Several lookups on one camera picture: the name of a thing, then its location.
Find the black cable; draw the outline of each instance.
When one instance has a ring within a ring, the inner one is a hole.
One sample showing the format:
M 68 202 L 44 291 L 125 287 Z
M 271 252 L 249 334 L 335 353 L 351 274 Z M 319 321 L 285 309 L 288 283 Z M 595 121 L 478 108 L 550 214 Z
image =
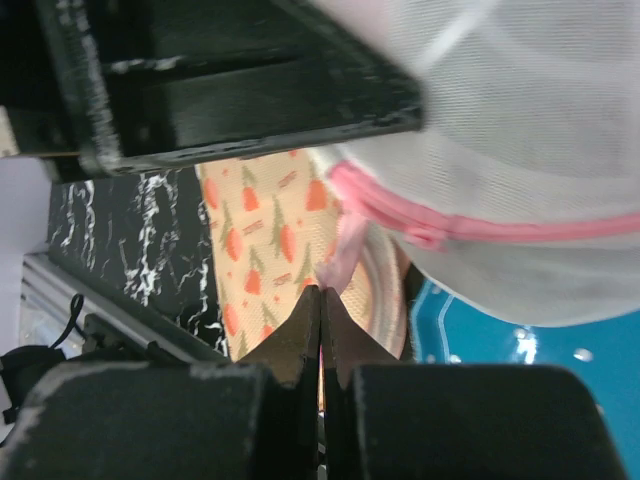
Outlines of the black cable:
M 82 330 L 80 330 L 80 327 L 78 327 L 76 322 L 78 321 L 78 317 L 80 316 L 80 312 L 82 311 L 83 305 L 84 305 L 84 295 L 80 295 L 79 293 L 76 293 L 71 299 L 71 304 L 69 305 L 71 316 L 69 317 L 67 326 L 64 327 L 64 330 L 62 331 L 58 339 L 55 342 L 53 342 L 50 348 L 57 348 L 58 346 L 60 346 L 60 344 L 64 342 L 67 339 L 67 337 L 71 334 L 71 331 L 74 328 L 77 331 L 82 332 Z

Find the carrot print cloth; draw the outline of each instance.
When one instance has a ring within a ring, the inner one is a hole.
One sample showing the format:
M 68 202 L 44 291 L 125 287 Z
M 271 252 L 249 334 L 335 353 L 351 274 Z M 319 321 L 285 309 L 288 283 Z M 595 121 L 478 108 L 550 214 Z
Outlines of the carrot print cloth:
M 316 283 L 316 264 L 327 261 L 335 248 L 340 204 L 304 150 L 197 168 L 209 214 L 223 324 L 230 356 L 238 360 L 284 322 L 302 290 Z M 395 250 L 381 232 L 374 232 L 382 236 L 378 243 L 391 248 L 375 250 L 377 257 L 384 257 L 377 260 L 385 269 L 378 275 L 385 279 L 385 298 L 379 300 L 401 312 L 395 253 L 379 253 Z M 370 270 L 358 265 L 342 301 L 351 317 L 397 356 L 400 334 L 372 325 Z M 404 329 L 402 320 L 398 325 Z

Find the black marble surface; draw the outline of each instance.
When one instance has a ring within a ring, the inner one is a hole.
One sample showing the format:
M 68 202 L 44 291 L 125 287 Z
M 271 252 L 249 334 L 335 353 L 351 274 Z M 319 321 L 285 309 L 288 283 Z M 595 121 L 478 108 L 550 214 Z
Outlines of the black marble surface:
M 54 185 L 49 244 L 53 262 L 121 308 L 161 316 L 228 355 L 193 168 Z

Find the white fabric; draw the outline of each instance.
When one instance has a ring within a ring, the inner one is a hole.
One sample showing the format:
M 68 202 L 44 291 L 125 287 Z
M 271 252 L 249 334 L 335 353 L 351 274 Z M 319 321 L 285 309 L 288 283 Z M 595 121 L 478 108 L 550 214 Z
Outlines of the white fabric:
M 428 118 L 420 133 L 316 152 L 325 167 L 349 158 L 408 200 L 497 223 L 640 212 L 640 0 L 316 3 L 421 82 Z M 506 321 L 570 325 L 640 308 L 638 235 L 404 246 Z

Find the mesh laundry bag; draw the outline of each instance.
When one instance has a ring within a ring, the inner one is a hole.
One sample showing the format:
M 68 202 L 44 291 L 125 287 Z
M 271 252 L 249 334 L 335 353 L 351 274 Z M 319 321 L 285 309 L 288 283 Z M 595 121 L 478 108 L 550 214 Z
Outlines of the mesh laundry bag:
M 345 207 L 502 320 L 640 307 L 640 1 L 315 3 L 424 91 L 421 132 L 314 150 Z

